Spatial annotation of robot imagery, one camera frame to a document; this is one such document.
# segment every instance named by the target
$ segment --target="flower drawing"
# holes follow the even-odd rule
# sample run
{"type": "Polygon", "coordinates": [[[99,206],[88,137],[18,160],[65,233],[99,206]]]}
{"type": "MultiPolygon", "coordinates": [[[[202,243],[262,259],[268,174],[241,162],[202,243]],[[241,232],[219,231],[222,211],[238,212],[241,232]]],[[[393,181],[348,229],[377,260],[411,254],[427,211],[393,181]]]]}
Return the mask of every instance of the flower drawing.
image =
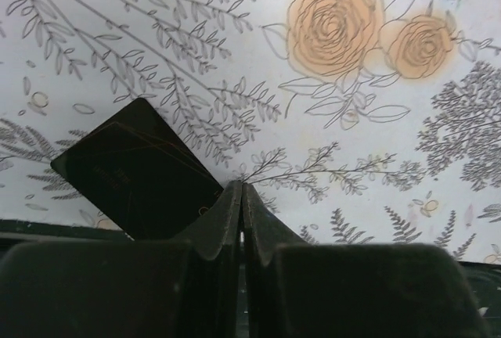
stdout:
{"type": "Polygon", "coordinates": [[[286,23],[261,27],[273,53],[302,75],[279,85],[292,93],[284,117],[301,96],[312,100],[304,113],[326,117],[324,128],[401,120],[410,108],[381,106],[379,88],[437,76],[452,54],[474,63],[481,50],[501,53],[492,38],[467,38],[436,1],[292,0],[286,23]]]}
{"type": "Polygon", "coordinates": [[[393,20],[381,29],[380,45],[388,66],[404,78],[434,74],[452,51],[452,29],[434,16],[393,20]]]}
{"type": "Polygon", "coordinates": [[[287,49],[291,66],[330,82],[360,67],[383,26],[381,0],[294,0],[287,49]]]}

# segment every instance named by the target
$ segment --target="rose illustration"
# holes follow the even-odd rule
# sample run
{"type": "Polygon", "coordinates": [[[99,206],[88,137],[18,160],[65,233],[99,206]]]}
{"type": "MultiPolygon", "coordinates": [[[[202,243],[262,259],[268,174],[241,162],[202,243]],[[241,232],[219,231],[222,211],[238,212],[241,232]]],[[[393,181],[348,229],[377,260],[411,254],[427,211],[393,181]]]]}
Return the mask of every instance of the rose illustration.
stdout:
{"type": "Polygon", "coordinates": [[[333,82],[375,46],[384,11],[382,0],[294,0],[288,21],[291,66],[333,82]]]}
{"type": "Polygon", "coordinates": [[[422,15],[385,24],[380,45],[391,68],[404,78],[422,78],[440,68],[453,43],[444,20],[422,15]]]}

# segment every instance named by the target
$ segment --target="floral pattern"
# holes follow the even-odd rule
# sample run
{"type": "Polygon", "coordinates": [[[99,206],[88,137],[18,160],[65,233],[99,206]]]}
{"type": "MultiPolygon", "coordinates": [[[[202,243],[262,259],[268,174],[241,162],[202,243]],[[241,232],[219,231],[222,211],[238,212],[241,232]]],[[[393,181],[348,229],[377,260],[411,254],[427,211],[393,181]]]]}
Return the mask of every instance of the floral pattern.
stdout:
{"type": "Polygon", "coordinates": [[[49,163],[142,97],[310,243],[499,264],[493,3],[0,0],[0,218],[116,228],[49,163]]]}
{"type": "Polygon", "coordinates": [[[294,0],[289,7],[287,48],[298,71],[334,82],[356,70],[377,43],[381,0],[294,0]]]}

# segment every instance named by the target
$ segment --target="black card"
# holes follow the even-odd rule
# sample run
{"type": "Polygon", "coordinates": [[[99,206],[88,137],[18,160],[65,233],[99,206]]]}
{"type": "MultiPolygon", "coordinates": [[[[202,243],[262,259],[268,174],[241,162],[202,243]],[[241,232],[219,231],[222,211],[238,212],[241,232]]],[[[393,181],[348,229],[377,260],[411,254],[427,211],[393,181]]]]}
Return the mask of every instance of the black card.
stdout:
{"type": "Polygon", "coordinates": [[[155,109],[136,99],[51,166],[133,239],[169,239],[222,187],[155,109]]]}

